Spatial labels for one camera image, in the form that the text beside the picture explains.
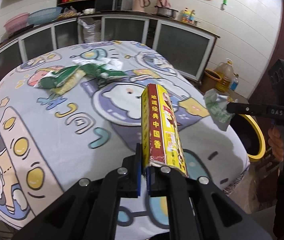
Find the person's right hand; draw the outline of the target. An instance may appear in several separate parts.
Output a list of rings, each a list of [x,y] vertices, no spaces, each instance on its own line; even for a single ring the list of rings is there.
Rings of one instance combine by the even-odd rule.
[[[279,129],[274,126],[270,128],[268,131],[269,135],[269,145],[272,148],[272,152],[277,160],[283,161],[284,160],[284,142],[281,139],[281,134]]]

